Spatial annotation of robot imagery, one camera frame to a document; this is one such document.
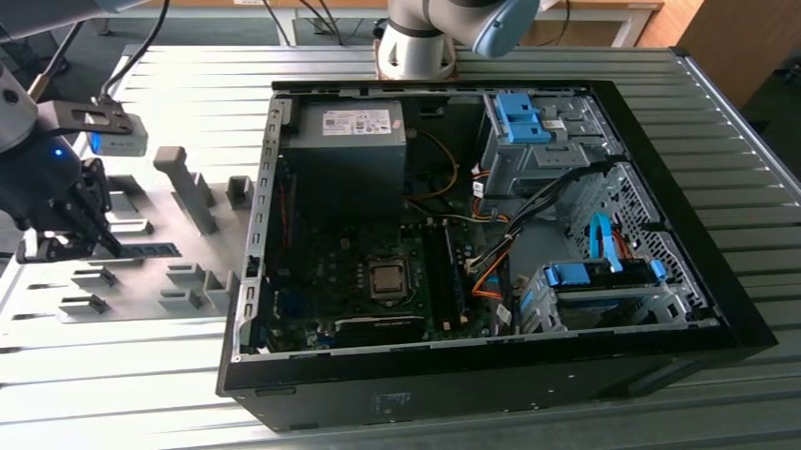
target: power supply label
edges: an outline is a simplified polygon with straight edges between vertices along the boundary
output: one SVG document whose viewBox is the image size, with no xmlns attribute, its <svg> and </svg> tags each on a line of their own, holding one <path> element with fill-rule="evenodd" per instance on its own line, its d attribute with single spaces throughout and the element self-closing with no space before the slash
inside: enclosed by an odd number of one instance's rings
<svg viewBox="0 0 801 450">
<path fill-rule="evenodd" d="M 390 110 L 328 111 L 323 114 L 323 136 L 391 134 Z"/>
</svg>

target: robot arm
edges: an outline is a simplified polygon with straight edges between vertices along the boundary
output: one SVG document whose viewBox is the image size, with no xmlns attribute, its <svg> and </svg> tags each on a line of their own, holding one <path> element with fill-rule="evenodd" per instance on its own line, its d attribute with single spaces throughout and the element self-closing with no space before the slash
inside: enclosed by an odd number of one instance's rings
<svg viewBox="0 0 801 450">
<path fill-rule="evenodd" d="M 529 31 L 538 8 L 538 0 L 392 0 L 378 50 L 382 76 L 449 78 L 451 38 L 489 58 L 503 56 Z"/>
<path fill-rule="evenodd" d="M 24 38 L 144 3 L 144 0 L 1 2 L 0 42 Z M 88 124 L 87 113 L 107 118 Z M 85 258 L 96 246 L 113 257 L 123 247 L 109 233 L 107 177 L 100 159 L 81 161 L 63 135 L 89 131 L 129 134 L 131 120 L 119 104 L 83 105 L 52 101 L 36 105 L 0 64 L 0 210 L 20 230 L 20 263 Z"/>
<path fill-rule="evenodd" d="M 131 8 L 146 0 L 0 2 L 0 43 Z M 390 25 L 379 47 L 382 75 L 437 80 L 454 70 L 451 38 L 490 57 L 511 51 L 526 33 L 538 0 L 391 0 Z M 85 113 L 105 125 L 83 123 Z M 89 131 L 129 134 L 116 103 L 36 105 L 0 65 L 0 210 L 35 239 L 20 244 L 20 263 L 87 258 L 97 246 L 112 257 L 124 249 L 109 232 L 109 189 L 99 158 L 81 161 L 63 135 Z"/>
</svg>

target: slotted metal table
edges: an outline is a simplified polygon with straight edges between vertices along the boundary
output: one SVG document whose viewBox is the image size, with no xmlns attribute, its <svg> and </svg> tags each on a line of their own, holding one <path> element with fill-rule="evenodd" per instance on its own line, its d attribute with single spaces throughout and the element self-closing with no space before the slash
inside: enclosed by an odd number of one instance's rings
<svg viewBox="0 0 801 450">
<path fill-rule="evenodd" d="M 461 52 L 465 79 L 613 80 L 780 345 L 646 398 L 275 435 L 214 394 L 223 318 L 61 324 L 0 279 L 4 448 L 801 447 L 801 189 L 693 61 L 668 50 Z M 271 82 L 372 78 L 370 48 L 154 47 L 116 96 L 203 173 L 255 173 Z"/>
</svg>

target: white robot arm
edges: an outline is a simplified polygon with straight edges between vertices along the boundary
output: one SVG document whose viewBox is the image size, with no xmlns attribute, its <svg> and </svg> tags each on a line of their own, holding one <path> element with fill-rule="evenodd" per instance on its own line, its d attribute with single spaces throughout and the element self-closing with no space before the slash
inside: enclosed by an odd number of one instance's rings
<svg viewBox="0 0 801 450">
<path fill-rule="evenodd" d="M 378 67 L 392 80 L 446 79 L 455 68 L 451 40 L 489 58 L 525 36 L 539 0 L 392 0 Z"/>
</svg>

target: floor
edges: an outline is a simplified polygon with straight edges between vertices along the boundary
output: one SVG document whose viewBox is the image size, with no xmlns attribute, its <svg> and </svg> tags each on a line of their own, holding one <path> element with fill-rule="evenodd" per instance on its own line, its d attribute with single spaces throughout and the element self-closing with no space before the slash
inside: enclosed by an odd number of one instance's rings
<svg viewBox="0 0 801 450">
<path fill-rule="evenodd" d="M 370 45 L 371 21 L 343 19 L 338 22 L 348 45 Z M 314 26 L 298 21 L 298 39 L 302 45 L 334 45 L 331 36 L 315 35 Z M 88 101 L 96 95 L 100 84 L 108 78 L 123 49 L 142 42 L 151 29 L 151 20 L 124 19 L 111 21 L 112 34 L 96 35 L 91 26 L 84 27 L 68 52 L 69 72 L 55 80 L 61 97 L 71 101 Z M 53 32 L 56 38 L 65 29 Z M 259 19 L 172 19 L 155 41 L 158 45 L 276 45 L 278 35 L 270 20 Z M 770 78 L 758 91 L 744 114 L 750 121 L 765 127 L 762 136 L 785 160 L 794 173 L 801 173 L 801 82 L 786 85 L 781 77 Z M 0 213 L 0 252 L 16 249 L 19 231 L 11 220 Z M 0 273 L 5 260 L 0 256 Z"/>
</svg>

